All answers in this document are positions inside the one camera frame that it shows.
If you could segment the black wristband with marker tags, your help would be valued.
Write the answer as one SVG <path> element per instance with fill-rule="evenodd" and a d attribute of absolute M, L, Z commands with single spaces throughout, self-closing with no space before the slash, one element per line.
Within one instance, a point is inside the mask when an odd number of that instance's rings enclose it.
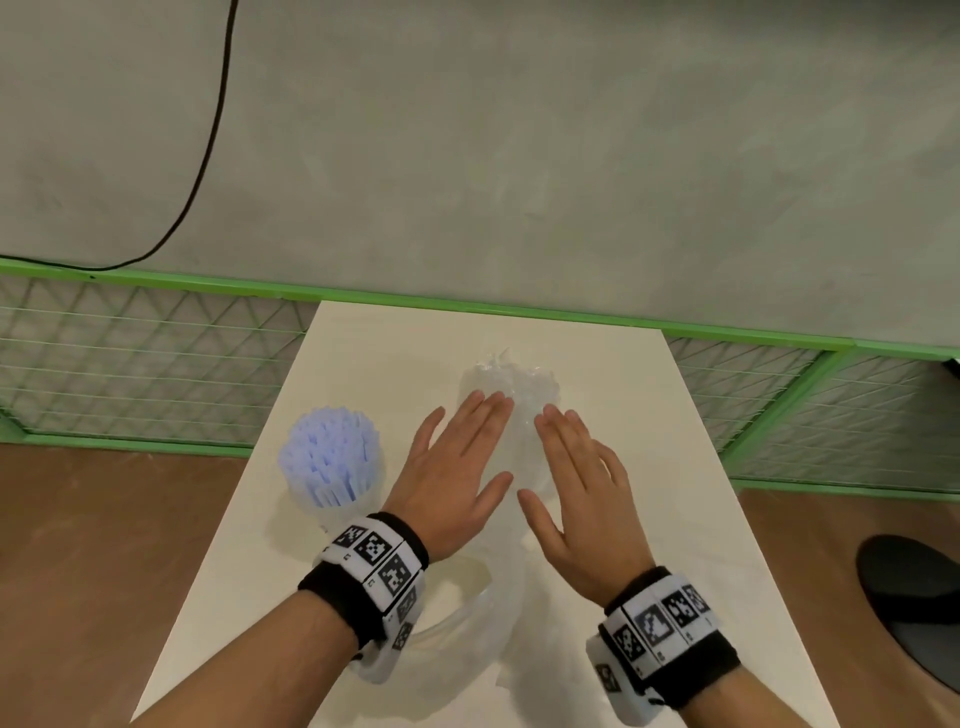
<path fill-rule="evenodd" d="M 719 619 L 687 577 L 654 566 L 605 607 L 585 653 L 619 722 L 648 728 L 741 666 Z"/>
<path fill-rule="evenodd" d="M 397 516 L 355 518 L 318 556 L 297 589 L 318 597 L 357 640 L 351 668 L 370 684 L 393 673 L 426 603 L 429 555 Z"/>

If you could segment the black round seat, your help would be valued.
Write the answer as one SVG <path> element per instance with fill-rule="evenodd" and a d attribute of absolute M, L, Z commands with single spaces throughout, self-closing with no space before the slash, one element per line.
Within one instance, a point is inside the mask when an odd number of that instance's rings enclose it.
<path fill-rule="evenodd" d="M 882 534 L 858 547 L 870 608 L 902 651 L 960 696 L 960 563 L 912 538 Z"/>

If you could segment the clear plastic straw holder cup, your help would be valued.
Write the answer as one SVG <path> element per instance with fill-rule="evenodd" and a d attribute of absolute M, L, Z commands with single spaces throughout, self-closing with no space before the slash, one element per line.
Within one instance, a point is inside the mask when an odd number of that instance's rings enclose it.
<path fill-rule="evenodd" d="M 345 469 L 334 469 L 330 475 L 323 475 L 319 469 L 307 468 L 307 461 L 301 458 L 283 469 L 294 501 L 328 533 L 377 510 L 386 474 L 385 458 L 379 446 L 366 460 L 335 455 L 332 463 Z"/>

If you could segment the person's left forearm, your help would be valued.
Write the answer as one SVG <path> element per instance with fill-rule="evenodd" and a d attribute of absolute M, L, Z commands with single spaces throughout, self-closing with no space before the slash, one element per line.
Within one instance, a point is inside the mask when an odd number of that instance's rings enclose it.
<path fill-rule="evenodd" d="M 129 728 L 307 728 L 357 648 L 342 617 L 314 593 L 300 590 Z"/>

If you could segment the person's left hand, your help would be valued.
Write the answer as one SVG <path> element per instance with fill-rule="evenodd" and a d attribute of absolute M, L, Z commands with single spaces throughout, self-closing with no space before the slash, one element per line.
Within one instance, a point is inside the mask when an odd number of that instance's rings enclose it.
<path fill-rule="evenodd" d="M 495 475 L 482 481 L 490 455 L 465 454 L 465 424 L 486 397 L 474 391 L 434 435 L 433 451 L 438 461 L 431 467 L 410 467 L 410 451 L 383 505 L 383 511 L 405 522 L 423 542 L 432 563 L 444 561 L 485 528 L 487 520 L 475 520 L 479 491 Z M 505 396 L 505 426 L 514 402 Z"/>

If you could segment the person's right forearm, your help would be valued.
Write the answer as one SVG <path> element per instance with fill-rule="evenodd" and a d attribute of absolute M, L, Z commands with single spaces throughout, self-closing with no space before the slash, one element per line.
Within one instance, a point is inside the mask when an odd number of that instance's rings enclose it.
<path fill-rule="evenodd" d="M 686 728 L 762 728 L 777 698 L 744 666 L 699 692 L 678 711 Z"/>

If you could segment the person's right hand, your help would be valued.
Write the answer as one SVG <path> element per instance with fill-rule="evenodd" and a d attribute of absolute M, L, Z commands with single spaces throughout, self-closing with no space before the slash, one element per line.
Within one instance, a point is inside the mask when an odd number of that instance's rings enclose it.
<path fill-rule="evenodd" d="M 589 475 L 579 476 L 549 421 L 549 407 L 534 418 L 534 426 L 558 495 L 564 556 L 544 557 L 577 594 L 607 608 L 656 563 L 633 491 L 604 496 L 596 490 L 602 470 L 598 440 L 590 431 Z"/>

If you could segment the bundle of blue straws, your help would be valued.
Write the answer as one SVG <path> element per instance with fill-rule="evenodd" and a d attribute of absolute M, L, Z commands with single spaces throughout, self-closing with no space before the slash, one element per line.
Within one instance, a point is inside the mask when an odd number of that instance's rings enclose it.
<path fill-rule="evenodd" d="M 293 499 L 316 512 L 359 505 L 378 491 L 384 471 L 377 427 L 346 407 L 315 408 L 299 417 L 277 464 Z"/>

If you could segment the crumpled clear plastic bag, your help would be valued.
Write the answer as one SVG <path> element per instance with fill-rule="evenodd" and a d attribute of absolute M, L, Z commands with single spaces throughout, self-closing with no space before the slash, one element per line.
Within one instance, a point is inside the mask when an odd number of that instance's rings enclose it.
<path fill-rule="evenodd" d="M 501 472 L 513 475 L 512 490 L 527 489 L 541 498 L 551 488 L 551 475 L 534 419 L 548 405 L 560 407 L 561 386 L 552 371 L 525 368 L 513 362 L 509 351 L 491 355 L 467 368 L 460 380 L 457 404 L 469 394 L 497 392 L 513 401 L 513 409 L 486 465 L 482 481 Z"/>

